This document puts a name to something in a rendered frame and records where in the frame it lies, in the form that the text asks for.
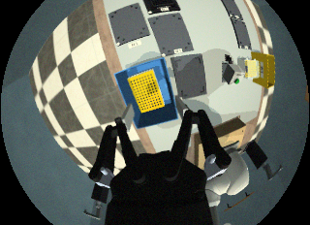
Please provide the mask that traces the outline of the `yellow open-top bin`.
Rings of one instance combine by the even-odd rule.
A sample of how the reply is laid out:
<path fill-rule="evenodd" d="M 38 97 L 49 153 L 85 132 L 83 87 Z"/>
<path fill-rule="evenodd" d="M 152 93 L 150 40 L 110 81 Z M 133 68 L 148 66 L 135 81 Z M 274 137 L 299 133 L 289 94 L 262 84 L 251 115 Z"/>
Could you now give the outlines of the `yellow open-top bin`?
<path fill-rule="evenodd" d="M 259 53 L 251 52 L 252 60 L 256 59 L 259 61 L 260 66 L 260 77 L 254 78 L 253 82 L 259 84 L 265 88 L 270 88 L 274 86 L 275 83 L 275 62 L 274 56 Z M 268 60 L 267 60 L 268 59 Z"/>

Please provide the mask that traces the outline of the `blue bin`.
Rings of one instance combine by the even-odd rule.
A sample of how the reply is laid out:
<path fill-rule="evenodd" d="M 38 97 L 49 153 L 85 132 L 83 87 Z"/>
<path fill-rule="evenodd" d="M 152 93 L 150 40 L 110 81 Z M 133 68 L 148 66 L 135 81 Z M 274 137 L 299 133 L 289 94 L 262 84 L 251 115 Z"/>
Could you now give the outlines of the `blue bin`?
<path fill-rule="evenodd" d="M 165 72 L 168 75 L 167 77 L 163 71 L 161 61 L 159 59 L 162 59 Z M 159 59 L 155 59 L 158 61 L 155 61 L 155 60 L 148 61 L 149 63 L 144 62 L 139 65 L 128 68 L 130 70 L 125 69 L 127 71 L 122 70 L 120 71 L 121 73 L 117 72 L 114 74 L 119 90 L 126 104 L 126 107 L 128 106 L 128 104 L 132 103 L 134 113 L 135 113 L 133 121 L 137 129 L 178 119 L 177 109 L 175 106 L 175 100 L 174 100 L 173 91 L 171 87 L 171 79 L 169 76 L 165 57 L 159 58 Z M 148 111 L 148 112 L 141 112 L 138 106 L 138 103 L 134 97 L 132 88 L 130 84 L 128 83 L 128 77 L 130 77 L 131 75 L 146 71 L 147 69 L 152 69 L 152 68 L 154 69 L 157 81 L 159 83 L 165 106 L 155 109 L 155 110 Z"/>

